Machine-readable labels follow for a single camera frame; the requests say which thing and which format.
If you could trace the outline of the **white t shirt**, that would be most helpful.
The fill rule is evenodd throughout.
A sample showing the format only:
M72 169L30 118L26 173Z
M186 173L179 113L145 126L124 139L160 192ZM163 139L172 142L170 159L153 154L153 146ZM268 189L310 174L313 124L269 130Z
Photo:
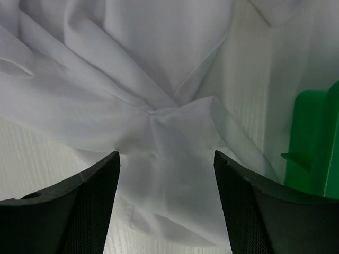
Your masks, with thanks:
M1 1L1 116L90 161L118 151L133 228L226 246L220 150L276 174L215 97L194 99L232 1Z

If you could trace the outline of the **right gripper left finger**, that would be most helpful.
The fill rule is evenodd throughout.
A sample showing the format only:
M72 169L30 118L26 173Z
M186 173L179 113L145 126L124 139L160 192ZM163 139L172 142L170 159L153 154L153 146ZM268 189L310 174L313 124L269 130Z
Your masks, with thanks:
M1 201L1 253L103 253L120 173L113 152L21 199Z

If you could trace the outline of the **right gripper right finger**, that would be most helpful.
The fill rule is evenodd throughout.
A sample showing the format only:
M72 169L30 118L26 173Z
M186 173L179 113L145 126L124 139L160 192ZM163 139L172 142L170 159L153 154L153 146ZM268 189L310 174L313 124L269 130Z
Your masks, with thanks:
M214 169L232 253L338 253L338 200L283 186L220 151Z

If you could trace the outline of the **green plastic bin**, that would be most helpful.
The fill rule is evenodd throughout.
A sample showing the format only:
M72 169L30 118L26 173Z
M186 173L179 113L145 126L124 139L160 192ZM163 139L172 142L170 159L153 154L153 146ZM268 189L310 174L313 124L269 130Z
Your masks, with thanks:
M293 109L284 185L338 199L338 83L300 93Z

